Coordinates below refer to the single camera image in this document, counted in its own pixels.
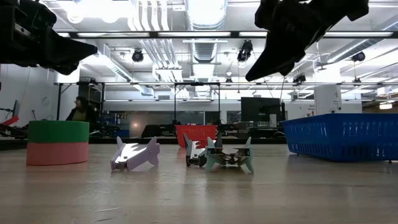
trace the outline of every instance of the person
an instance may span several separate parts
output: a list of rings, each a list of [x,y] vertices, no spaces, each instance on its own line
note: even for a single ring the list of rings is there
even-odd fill
[[[70,112],[67,121],[86,121],[90,124],[96,123],[94,109],[88,104],[87,98],[78,96],[75,100],[76,107]]]

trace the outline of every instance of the ceiling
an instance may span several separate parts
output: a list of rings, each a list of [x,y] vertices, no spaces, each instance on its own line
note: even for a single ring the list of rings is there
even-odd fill
[[[72,3],[71,1],[42,1],[44,4],[56,13],[58,21],[54,26],[57,32],[67,31],[111,31],[123,30],[130,31],[127,25],[127,16],[129,14],[129,1],[113,1],[113,10],[121,16],[115,23],[108,24],[103,22],[100,18],[86,17],[78,24],[68,22],[65,5]],[[398,21],[398,0],[393,1],[375,1],[370,0],[370,12],[357,21],[351,22],[344,18],[332,30],[338,31],[352,31],[352,30],[382,30],[388,20]],[[184,1],[171,0],[168,4],[168,23],[170,30],[187,30],[187,20],[185,18]],[[259,0],[229,0],[226,11],[226,19],[223,30],[260,30],[254,25],[254,13],[259,5]],[[244,39],[224,39],[227,43],[220,44],[218,49],[213,79],[223,82],[226,77],[226,72],[232,73],[234,82],[245,82],[244,76],[256,61],[256,57],[260,56],[264,50],[265,39],[253,39],[253,54],[243,68],[238,67],[236,60],[236,53],[241,47]],[[322,39],[318,44],[314,44],[307,50],[307,56],[304,59],[318,59],[318,55],[328,55],[339,50],[340,48],[355,41],[353,39]],[[173,47],[177,56],[179,65],[182,67],[182,77],[189,79],[192,77],[192,57],[190,53],[189,44],[184,44],[182,39],[173,39]],[[142,48],[137,39],[101,39],[95,40],[98,47],[106,44],[111,50],[112,59],[117,61],[123,69],[131,73],[131,75],[140,82],[155,82],[152,75],[152,61],[144,52],[144,60],[139,63],[134,63],[131,59],[134,49]],[[351,82],[354,76],[361,76],[363,74],[372,74],[382,68],[393,65],[398,62],[398,39],[388,39],[373,45],[363,52],[366,54],[366,60],[356,64],[355,69],[352,62],[342,61],[337,63],[340,68],[340,73],[343,81]],[[303,72],[307,75],[307,81],[316,81],[312,75],[314,73],[313,62],[301,61],[297,65],[301,65],[300,69],[296,69],[294,73],[287,78],[292,79],[295,75]],[[99,81],[115,82],[115,74],[103,63],[95,62],[93,60],[84,60],[82,62],[81,76],[93,77]],[[398,75],[398,67],[392,68],[387,72],[369,77],[366,82],[379,82],[387,78]],[[268,82],[281,82],[283,80],[280,74],[274,74],[265,79]]]

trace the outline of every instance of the dark hair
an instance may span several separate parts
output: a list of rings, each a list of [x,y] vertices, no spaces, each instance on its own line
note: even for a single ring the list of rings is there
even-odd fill
[[[76,97],[76,100],[80,101],[81,110],[82,111],[86,111],[87,108],[88,108],[88,100],[87,100],[87,98],[85,98],[84,96],[78,96],[78,97]]]

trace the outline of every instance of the blue basket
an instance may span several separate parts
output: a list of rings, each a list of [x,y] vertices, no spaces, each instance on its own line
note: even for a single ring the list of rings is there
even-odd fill
[[[325,114],[282,124],[290,152],[333,161],[398,160],[398,114]]]

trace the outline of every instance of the monitor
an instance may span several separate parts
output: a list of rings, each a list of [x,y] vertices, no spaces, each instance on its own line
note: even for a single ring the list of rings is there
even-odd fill
[[[242,121],[269,121],[270,114],[276,114],[277,121],[281,119],[279,98],[241,98]]]

